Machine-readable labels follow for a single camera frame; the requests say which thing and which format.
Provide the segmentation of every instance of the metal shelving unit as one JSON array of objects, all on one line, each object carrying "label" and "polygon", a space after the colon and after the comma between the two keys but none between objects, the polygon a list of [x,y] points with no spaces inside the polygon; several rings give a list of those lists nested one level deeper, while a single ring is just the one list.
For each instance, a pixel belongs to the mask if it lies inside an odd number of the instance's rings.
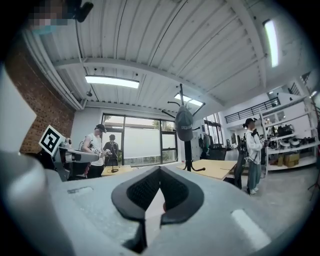
[{"label": "metal shelving unit", "polygon": [[[308,100],[308,98],[303,96],[303,97],[300,97],[300,98],[298,98],[296,100],[290,101],[288,104],[279,105],[279,106],[274,107],[272,109],[261,111],[260,112],[260,118],[261,118],[261,123],[262,123],[262,127],[263,127],[264,137],[265,138],[268,137],[267,136],[267,134],[268,134],[267,128],[270,129],[270,127],[272,127],[272,126],[278,126],[278,125],[281,125],[283,123],[288,123],[288,122],[293,121],[295,119],[301,118],[301,117],[303,117],[305,115],[308,115],[310,127],[306,127],[306,129],[304,131],[305,132],[306,131],[311,131],[311,133],[312,133],[312,131],[316,130],[317,128],[316,127],[312,127],[311,122],[310,122],[312,111],[306,107],[306,101],[307,100]],[[299,104],[301,102],[304,102],[304,106],[305,106],[305,109],[306,109],[305,112],[299,113],[299,114],[297,114],[295,116],[292,116],[290,118],[285,118],[285,116],[284,116],[283,119],[279,120],[279,118],[278,118],[278,114],[279,113],[284,112],[287,108],[292,107],[292,106],[294,106],[296,104]],[[265,124],[265,119],[267,119],[267,118],[268,119],[273,118],[273,120],[275,122]],[[285,135],[285,136],[281,136],[281,137],[274,137],[274,138],[271,138],[270,141],[276,141],[277,142],[277,148],[279,148],[279,145],[280,145],[279,141],[280,140],[286,139],[286,138],[290,138],[290,137],[294,137],[294,136],[298,135],[300,132],[295,131],[295,132],[293,132],[292,134],[289,134],[289,135]],[[269,164],[269,155],[281,154],[281,153],[289,153],[289,152],[299,152],[300,150],[303,150],[303,149],[314,148],[314,147],[318,146],[319,144],[320,144],[320,142],[318,141],[318,138],[316,138],[315,142],[309,143],[309,144],[305,144],[305,145],[301,145],[299,147],[280,148],[280,149],[272,149],[272,148],[267,147],[266,148],[266,168],[265,168],[266,169],[266,175],[268,175],[268,171],[277,171],[277,170],[289,169],[285,165],[277,166],[277,165]],[[291,168],[297,168],[297,167],[301,167],[301,166],[314,164],[317,161],[316,152],[317,152],[316,150],[313,150],[313,155],[309,155],[309,156],[300,158],[299,159],[299,164],[297,164],[297,165],[295,165],[295,166],[293,166]]]}]

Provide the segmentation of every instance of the brick wall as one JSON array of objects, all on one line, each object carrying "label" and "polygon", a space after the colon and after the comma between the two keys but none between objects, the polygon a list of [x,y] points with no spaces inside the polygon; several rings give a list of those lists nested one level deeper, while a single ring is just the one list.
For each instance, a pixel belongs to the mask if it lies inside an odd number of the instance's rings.
[{"label": "brick wall", "polygon": [[24,100],[36,113],[36,119],[24,138],[20,152],[39,152],[41,147],[38,143],[48,125],[69,138],[75,111],[42,74],[21,37],[16,38],[12,44],[5,67]]}]

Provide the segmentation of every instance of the table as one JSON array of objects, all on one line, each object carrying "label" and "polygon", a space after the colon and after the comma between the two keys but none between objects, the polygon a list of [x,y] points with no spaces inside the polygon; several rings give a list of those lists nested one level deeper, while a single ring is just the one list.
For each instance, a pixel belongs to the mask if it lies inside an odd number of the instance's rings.
[{"label": "table", "polygon": [[[117,172],[111,172],[111,170],[113,169],[118,169]],[[106,166],[103,169],[103,172],[101,173],[101,176],[111,176],[111,175],[118,175],[118,174],[124,174],[124,173],[128,173],[131,172],[133,170],[133,168],[130,165],[118,165],[118,166]]]},{"label": "table", "polygon": [[[230,173],[230,171],[236,166],[236,164],[237,164],[237,161],[220,161],[220,160],[201,159],[201,160],[192,162],[192,166],[196,170],[205,167],[205,170],[194,171],[191,169],[191,172],[223,181],[227,177],[227,175]],[[185,168],[185,164],[179,165],[177,166],[177,168],[183,169]]]}]

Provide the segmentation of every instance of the man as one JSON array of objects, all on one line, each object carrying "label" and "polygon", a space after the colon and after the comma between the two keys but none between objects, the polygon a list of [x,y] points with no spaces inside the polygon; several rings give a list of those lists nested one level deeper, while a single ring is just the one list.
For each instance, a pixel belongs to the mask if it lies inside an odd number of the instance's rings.
[{"label": "man", "polygon": [[111,134],[109,136],[109,139],[110,141],[108,141],[104,145],[103,150],[109,150],[111,152],[111,155],[105,157],[104,166],[117,166],[119,146],[118,143],[115,142],[116,136],[114,134]]},{"label": "man", "polygon": [[250,194],[254,195],[259,190],[257,185],[261,177],[261,149],[264,145],[260,143],[259,136],[254,132],[255,121],[252,118],[248,118],[243,127],[247,127],[247,132],[245,133],[248,151],[247,161],[249,162],[247,187],[249,188]]},{"label": "man", "polygon": [[105,132],[105,126],[103,124],[97,124],[94,128],[94,132],[87,135],[84,139],[82,150],[99,155],[99,160],[91,163],[87,173],[88,179],[101,177],[104,170],[104,157],[106,154],[110,153],[110,151],[106,152],[102,149],[102,140],[100,136]]}]

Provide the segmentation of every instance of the cardboard box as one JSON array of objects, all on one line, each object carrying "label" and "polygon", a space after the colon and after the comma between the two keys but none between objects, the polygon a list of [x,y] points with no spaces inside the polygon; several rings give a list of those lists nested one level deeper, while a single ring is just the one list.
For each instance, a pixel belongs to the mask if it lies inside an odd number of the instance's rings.
[{"label": "cardboard box", "polygon": [[284,155],[279,155],[278,157],[278,166],[282,166],[284,164]]},{"label": "cardboard box", "polygon": [[296,154],[288,154],[284,157],[284,165],[288,168],[294,167],[299,164],[300,155]]}]

